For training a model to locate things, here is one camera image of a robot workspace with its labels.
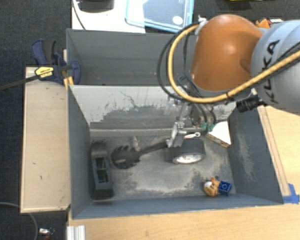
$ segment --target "white cable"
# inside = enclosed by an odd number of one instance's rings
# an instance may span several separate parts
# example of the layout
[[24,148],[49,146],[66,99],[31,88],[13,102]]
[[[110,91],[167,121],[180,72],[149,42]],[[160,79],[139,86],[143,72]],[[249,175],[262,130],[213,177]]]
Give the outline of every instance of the white cable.
[[[14,203],[10,203],[10,202],[0,202],[0,206],[10,206],[10,207],[14,207],[14,208],[18,208],[20,209],[20,206]],[[34,228],[35,228],[35,233],[34,233],[34,240],[37,240],[38,238],[38,223],[35,219],[35,217],[31,214],[31,213],[27,213],[30,218],[32,219],[33,223],[34,223]]]
[[206,25],[208,23],[208,20],[206,18],[201,17],[200,15],[198,15],[198,22],[199,22],[199,26],[195,29],[194,34],[196,36],[199,35],[199,32],[201,31],[201,29],[204,27],[204,25]]

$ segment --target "orange object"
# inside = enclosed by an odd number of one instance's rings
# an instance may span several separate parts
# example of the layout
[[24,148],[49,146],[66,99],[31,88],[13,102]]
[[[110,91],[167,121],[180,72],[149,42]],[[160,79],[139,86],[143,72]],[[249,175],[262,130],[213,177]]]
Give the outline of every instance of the orange object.
[[262,20],[257,20],[255,22],[255,25],[258,27],[258,28],[263,28],[263,29],[270,29],[270,24],[269,24],[269,21],[264,18]]
[[195,45],[191,78],[201,89],[225,91],[250,79],[254,48],[262,32],[247,19],[231,14],[212,18]]
[[219,185],[220,181],[212,177],[210,181],[204,183],[203,190],[207,196],[216,197],[219,194]]

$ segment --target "beige wooden panel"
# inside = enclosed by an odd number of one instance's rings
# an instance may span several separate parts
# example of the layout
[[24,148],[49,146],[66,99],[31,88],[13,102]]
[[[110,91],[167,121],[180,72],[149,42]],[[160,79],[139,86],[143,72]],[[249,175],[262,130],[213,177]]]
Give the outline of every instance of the beige wooden panel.
[[[26,77],[34,68],[26,69]],[[35,80],[24,90],[21,212],[65,210],[70,204],[66,89]]]

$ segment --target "blue toy block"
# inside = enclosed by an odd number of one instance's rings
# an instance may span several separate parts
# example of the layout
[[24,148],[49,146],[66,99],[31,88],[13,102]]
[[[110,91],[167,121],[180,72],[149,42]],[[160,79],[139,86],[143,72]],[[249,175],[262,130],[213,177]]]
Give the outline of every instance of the blue toy block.
[[220,185],[218,187],[219,193],[225,196],[229,195],[232,184],[226,181],[220,181]]

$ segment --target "wooden table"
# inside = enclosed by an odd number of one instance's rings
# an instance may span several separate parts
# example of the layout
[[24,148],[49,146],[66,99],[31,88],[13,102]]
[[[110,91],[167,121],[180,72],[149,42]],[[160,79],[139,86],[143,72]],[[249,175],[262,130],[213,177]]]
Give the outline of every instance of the wooden table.
[[[266,113],[287,181],[300,195],[300,116]],[[68,223],[85,225],[87,240],[300,240],[300,203]]]

